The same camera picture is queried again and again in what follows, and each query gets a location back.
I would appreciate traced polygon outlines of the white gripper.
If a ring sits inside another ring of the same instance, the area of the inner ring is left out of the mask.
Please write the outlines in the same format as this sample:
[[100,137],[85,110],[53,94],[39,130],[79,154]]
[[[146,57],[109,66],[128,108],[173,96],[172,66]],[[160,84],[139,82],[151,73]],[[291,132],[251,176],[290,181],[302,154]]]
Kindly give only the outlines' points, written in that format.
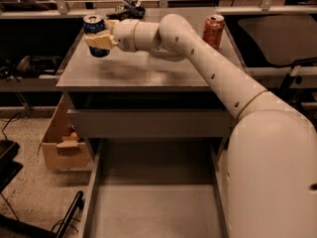
[[108,30],[101,31],[97,34],[86,34],[84,36],[85,43],[91,48],[101,50],[111,50],[118,45],[123,52],[134,53],[137,48],[135,46],[135,30],[140,23],[136,19],[105,20],[105,26]]

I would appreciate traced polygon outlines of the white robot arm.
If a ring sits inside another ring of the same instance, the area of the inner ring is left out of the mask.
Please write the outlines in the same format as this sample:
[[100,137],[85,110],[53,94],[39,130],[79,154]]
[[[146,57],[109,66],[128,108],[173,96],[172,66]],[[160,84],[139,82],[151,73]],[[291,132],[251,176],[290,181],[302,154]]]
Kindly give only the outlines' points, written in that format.
[[297,110],[206,44],[182,16],[108,21],[91,48],[187,58],[237,124],[228,148],[230,238],[317,238],[317,138]]

